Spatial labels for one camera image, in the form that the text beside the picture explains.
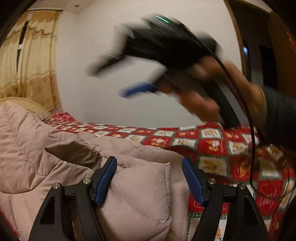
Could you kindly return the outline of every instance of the yellow curtain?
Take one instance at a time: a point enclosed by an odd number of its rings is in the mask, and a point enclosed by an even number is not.
[[[27,13],[24,13],[13,26],[0,48],[1,98],[20,95],[20,84],[17,82],[17,49],[26,20]]]
[[[60,106],[55,73],[55,42],[58,11],[34,12],[29,23],[19,62],[22,97],[48,110]]]

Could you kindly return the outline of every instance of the bed sheet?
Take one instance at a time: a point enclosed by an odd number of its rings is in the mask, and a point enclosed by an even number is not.
[[[290,165],[289,157],[277,147],[270,145],[257,148],[257,171],[253,178],[255,188],[265,195],[280,196],[289,193],[281,200],[268,199],[257,194],[249,184],[251,158],[248,147],[251,144],[251,135],[247,126],[223,130],[218,123],[207,122],[201,126],[178,128],[137,128],[56,120],[49,121],[48,125],[71,133],[86,131],[98,137],[125,138],[189,156],[198,168],[203,169],[209,177],[214,177],[220,183],[232,186],[239,183],[246,184],[263,216],[271,241],[276,240],[280,233],[283,214],[295,185],[295,171]],[[191,240],[202,212],[203,208],[190,195],[188,240]],[[222,240],[227,213],[228,204],[225,203],[215,241]]]

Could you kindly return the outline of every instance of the dark sleeve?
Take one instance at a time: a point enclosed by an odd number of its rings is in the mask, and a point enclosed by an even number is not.
[[[262,87],[267,102],[267,119],[260,134],[262,144],[282,145],[296,151],[296,100],[270,87]]]

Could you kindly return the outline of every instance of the plaid fabric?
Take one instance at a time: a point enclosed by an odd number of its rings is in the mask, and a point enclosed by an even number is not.
[[[253,195],[271,241],[276,240],[281,221],[295,185],[295,171],[290,159],[275,146],[257,148],[254,186],[265,195],[280,196],[281,200],[267,199],[256,194],[249,184],[251,156],[250,128],[246,126],[223,130],[218,123],[208,122],[202,126],[178,128],[137,128],[107,124],[50,121],[50,126],[61,131],[79,133],[86,131],[98,137],[112,136],[173,150],[189,156],[198,168],[214,177],[220,183],[237,186],[245,183]],[[203,208],[192,195],[188,203],[187,239],[191,240],[200,220]],[[216,241],[222,240],[228,213],[228,204],[223,204]]]

